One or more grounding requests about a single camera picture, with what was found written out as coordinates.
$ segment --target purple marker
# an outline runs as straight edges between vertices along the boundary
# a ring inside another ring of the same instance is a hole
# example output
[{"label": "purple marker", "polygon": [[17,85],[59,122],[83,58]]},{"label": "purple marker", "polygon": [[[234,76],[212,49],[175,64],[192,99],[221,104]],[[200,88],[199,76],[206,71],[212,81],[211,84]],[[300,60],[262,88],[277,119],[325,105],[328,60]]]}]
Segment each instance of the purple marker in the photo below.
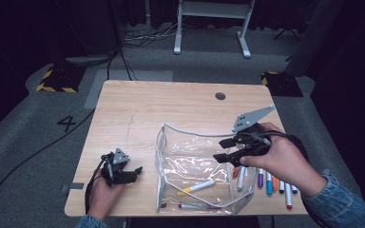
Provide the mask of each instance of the purple marker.
[{"label": "purple marker", "polygon": [[263,187],[263,169],[259,168],[259,188]]}]

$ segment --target white metal stand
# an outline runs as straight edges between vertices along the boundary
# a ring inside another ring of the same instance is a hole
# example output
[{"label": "white metal stand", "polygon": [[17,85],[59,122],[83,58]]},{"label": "white metal stand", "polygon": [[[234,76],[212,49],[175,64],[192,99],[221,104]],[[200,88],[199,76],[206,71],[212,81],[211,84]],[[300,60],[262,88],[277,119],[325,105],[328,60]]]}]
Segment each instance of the white metal stand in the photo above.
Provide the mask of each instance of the white metal stand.
[{"label": "white metal stand", "polygon": [[253,12],[255,0],[250,0],[249,4],[227,4],[227,3],[210,3],[210,2],[190,2],[180,0],[178,25],[176,41],[174,44],[174,53],[182,52],[182,23],[183,15],[190,16],[207,16],[207,17],[224,17],[244,19],[241,31],[237,32],[242,53],[245,58],[250,58],[251,53],[245,42],[244,36],[247,31],[248,23]]}]

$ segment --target wooden table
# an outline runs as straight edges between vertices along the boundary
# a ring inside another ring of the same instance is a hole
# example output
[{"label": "wooden table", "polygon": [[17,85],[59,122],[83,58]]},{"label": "wooden table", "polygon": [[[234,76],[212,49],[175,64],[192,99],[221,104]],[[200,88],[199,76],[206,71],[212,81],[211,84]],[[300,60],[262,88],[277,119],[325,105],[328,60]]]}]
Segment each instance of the wooden table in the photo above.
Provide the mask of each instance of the wooden table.
[{"label": "wooden table", "polygon": [[[225,95],[224,100],[216,98],[219,92]],[[83,190],[70,190],[66,214],[71,217],[85,214],[84,196],[93,170],[102,155],[119,147],[131,158],[125,171],[140,166],[144,170],[135,183],[127,185],[110,215],[173,216],[156,212],[155,142],[162,124],[204,135],[230,134],[239,114],[273,103],[263,85],[106,81],[73,180],[85,185]],[[271,122],[283,129],[276,110],[259,122]],[[299,194],[293,201],[293,209],[289,211],[284,196],[274,193],[268,197],[265,188],[257,189],[240,215],[307,214]]]}]

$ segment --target marker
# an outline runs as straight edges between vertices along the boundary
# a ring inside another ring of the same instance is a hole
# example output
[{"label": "marker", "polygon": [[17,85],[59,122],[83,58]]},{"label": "marker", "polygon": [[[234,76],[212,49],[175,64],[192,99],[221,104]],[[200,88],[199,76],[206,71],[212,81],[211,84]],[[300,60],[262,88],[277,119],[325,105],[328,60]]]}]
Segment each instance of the marker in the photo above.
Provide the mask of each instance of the marker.
[{"label": "marker", "polygon": [[263,169],[259,168],[259,188],[263,187]]},{"label": "marker", "polygon": [[[204,187],[207,187],[207,186],[213,185],[214,183],[215,183],[215,181],[214,181],[214,180],[208,180],[208,181],[205,181],[205,182],[202,182],[202,183],[196,184],[196,185],[194,185],[194,186],[192,186],[192,187],[186,187],[186,188],[184,188],[183,190],[184,190],[185,192],[190,193],[190,192],[196,191],[196,190],[198,190],[198,189],[201,189],[201,188],[204,188]],[[185,195],[185,193],[184,193],[184,192],[182,192],[182,191],[178,191],[178,192],[177,192],[177,196],[179,196],[179,197],[182,197],[182,196],[184,196],[184,195]]]},{"label": "marker", "polygon": [[279,192],[284,193],[284,182],[282,180],[279,180]]},{"label": "marker", "polygon": [[293,208],[292,204],[292,192],[290,191],[290,184],[284,183],[285,196],[286,196],[286,208],[291,210]]},{"label": "marker", "polygon": [[221,207],[214,207],[207,204],[200,204],[200,203],[179,203],[179,208],[181,209],[221,209]]},{"label": "marker", "polygon": [[245,171],[247,170],[247,167],[245,166],[241,166],[241,169],[240,169],[240,176],[239,176],[239,181],[238,181],[238,184],[237,184],[237,191],[241,192],[242,191],[242,188],[244,186],[244,174],[245,174]]},{"label": "marker", "polygon": [[272,175],[269,172],[266,172],[266,194],[272,196],[272,193]]},{"label": "marker", "polygon": [[272,190],[274,190],[274,192],[278,191],[278,183],[278,179],[272,176]]},{"label": "marker", "polygon": [[294,185],[292,185],[292,192],[293,192],[293,194],[298,193],[298,189]]}]

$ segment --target clear pouch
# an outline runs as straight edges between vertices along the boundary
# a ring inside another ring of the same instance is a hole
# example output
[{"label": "clear pouch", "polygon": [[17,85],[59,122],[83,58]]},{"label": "clear pouch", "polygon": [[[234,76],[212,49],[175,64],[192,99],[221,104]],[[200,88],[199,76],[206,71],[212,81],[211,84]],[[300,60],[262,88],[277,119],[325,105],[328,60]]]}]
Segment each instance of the clear pouch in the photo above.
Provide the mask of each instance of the clear pouch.
[{"label": "clear pouch", "polygon": [[237,215],[254,195],[256,169],[243,167],[240,178],[233,178],[234,166],[218,163],[214,154],[232,153],[219,141],[230,135],[201,135],[164,123],[156,140],[156,167],[159,171],[157,211],[183,215]]}]

